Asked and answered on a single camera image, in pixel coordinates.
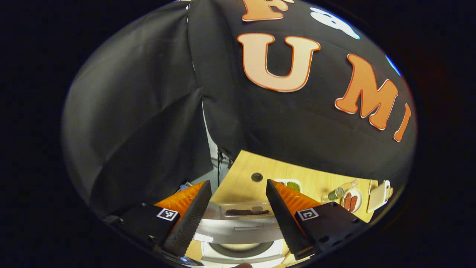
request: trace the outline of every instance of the green food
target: green food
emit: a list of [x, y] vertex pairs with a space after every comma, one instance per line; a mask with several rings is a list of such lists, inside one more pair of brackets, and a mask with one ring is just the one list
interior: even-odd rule
[[301, 192], [301, 189], [299, 188], [299, 184], [297, 183], [294, 183], [294, 182], [288, 182], [288, 184], [286, 185], [287, 187], [291, 188], [291, 189], [294, 189], [298, 192]]

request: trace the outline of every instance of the orange letter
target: orange letter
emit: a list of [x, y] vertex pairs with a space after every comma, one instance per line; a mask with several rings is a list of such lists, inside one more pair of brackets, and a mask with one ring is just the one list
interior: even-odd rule
[[400, 125], [400, 128], [393, 134], [393, 138], [400, 142], [403, 138], [403, 133], [407, 129], [408, 121], [410, 120], [410, 117], [412, 116], [412, 111], [410, 110], [410, 106], [408, 104], [405, 104], [405, 116], [403, 117], [402, 124]]
[[361, 96], [360, 117], [366, 118], [377, 108], [377, 111], [369, 117], [369, 121], [372, 126], [384, 130], [395, 99], [398, 96], [397, 87], [387, 79], [377, 89], [372, 66], [366, 60], [353, 54], [347, 55], [347, 58], [352, 63], [354, 70], [346, 94], [344, 97], [336, 99], [336, 108], [354, 114], [358, 110], [358, 97]]
[[279, 20], [283, 18], [283, 14], [274, 12], [271, 7], [275, 7], [280, 11], [288, 10], [288, 5], [283, 2], [294, 3], [293, 0], [243, 0], [247, 13], [241, 18], [243, 21], [263, 21], [263, 20]]
[[246, 76], [260, 87], [279, 92], [301, 89], [307, 82], [311, 69], [312, 53], [320, 49], [318, 42], [297, 36], [288, 36], [286, 44], [293, 48], [291, 71], [286, 76], [268, 72], [268, 44], [274, 37], [265, 33], [245, 33], [238, 36], [243, 45], [243, 69]]

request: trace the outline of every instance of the white cloud decal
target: white cloud decal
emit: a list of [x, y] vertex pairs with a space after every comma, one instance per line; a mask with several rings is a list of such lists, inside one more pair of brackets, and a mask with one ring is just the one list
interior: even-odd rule
[[360, 39], [360, 36], [356, 34], [347, 23], [343, 22], [338, 17], [317, 8], [311, 8], [311, 10], [314, 11], [311, 12], [311, 16], [320, 23], [341, 30], [355, 39]]

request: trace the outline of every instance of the glass bottle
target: glass bottle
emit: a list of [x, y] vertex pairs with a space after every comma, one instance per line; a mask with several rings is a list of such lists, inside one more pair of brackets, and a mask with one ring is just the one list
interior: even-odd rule
[[321, 202], [330, 202], [332, 200], [336, 200], [338, 198], [341, 198], [346, 194], [346, 192], [349, 189], [352, 189], [352, 188], [356, 187], [357, 185], [358, 185], [358, 180], [353, 180], [351, 182], [344, 183], [343, 185], [337, 187], [334, 191], [328, 193], [327, 195], [324, 195], [321, 198]]

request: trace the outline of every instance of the wooden table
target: wooden table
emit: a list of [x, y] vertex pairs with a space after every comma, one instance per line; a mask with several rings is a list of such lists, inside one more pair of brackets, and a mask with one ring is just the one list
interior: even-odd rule
[[[263, 175], [263, 180], [260, 182], [251, 180], [251, 175], [254, 173], [261, 173]], [[298, 180], [302, 186], [302, 193], [318, 202], [326, 193], [346, 182], [357, 179], [357, 188], [362, 192], [363, 200], [360, 209], [355, 213], [355, 215], [365, 222], [369, 222], [372, 218], [373, 212], [367, 213], [369, 188], [373, 189], [376, 187], [377, 181], [322, 172], [263, 157], [247, 151], [240, 152], [223, 182], [210, 199], [210, 202], [216, 204], [245, 202], [267, 203], [267, 179]], [[283, 249], [283, 255], [286, 256], [282, 263], [284, 267], [297, 263], [294, 260], [294, 256], [289, 253], [287, 246]], [[192, 241], [187, 249], [186, 256], [200, 261], [202, 257], [200, 242]]]

